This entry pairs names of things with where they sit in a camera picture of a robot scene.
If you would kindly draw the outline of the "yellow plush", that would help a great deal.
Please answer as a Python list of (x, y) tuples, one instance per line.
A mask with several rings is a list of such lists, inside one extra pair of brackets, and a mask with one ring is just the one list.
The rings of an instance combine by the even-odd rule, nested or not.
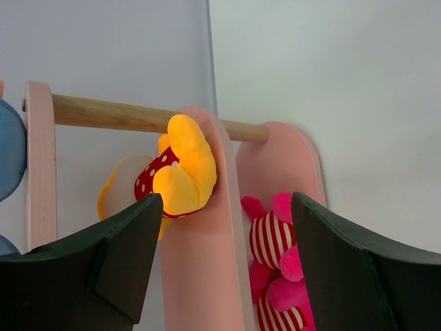
[(159, 194), (162, 237), (172, 220), (206, 206), (216, 181), (216, 161), (203, 131), (191, 117), (178, 114), (159, 137), (156, 157), (135, 154), (117, 163), (98, 197), (98, 216), (107, 219), (150, 194)]

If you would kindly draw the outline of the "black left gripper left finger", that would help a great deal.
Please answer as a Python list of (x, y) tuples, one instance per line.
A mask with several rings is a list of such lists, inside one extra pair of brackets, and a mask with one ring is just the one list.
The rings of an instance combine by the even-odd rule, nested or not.
[(163, 201), (150, 194), (114, 216), (25, 254), (1, 257), (2, 330), (132, 330), (141, 320)]

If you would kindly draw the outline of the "boy doll blue shorts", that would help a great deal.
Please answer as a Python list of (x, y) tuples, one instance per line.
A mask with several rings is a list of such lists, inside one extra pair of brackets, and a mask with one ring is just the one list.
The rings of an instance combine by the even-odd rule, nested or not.
[(18, 112), (1, 99), (1, 201), (18, 188), (26, 168), (26, 127)]
[(20, 255), (21, 253), (11, 241), (3, 235), (0, 235), (0, 255), (4, 256), (10, 254)]

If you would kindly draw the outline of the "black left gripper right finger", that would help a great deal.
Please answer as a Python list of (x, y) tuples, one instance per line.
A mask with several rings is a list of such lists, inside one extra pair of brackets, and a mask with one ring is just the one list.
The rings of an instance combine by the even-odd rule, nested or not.
[(386, 238), (295, 192), (291, 211), (317, 330), (439, 330), (440, 254)]

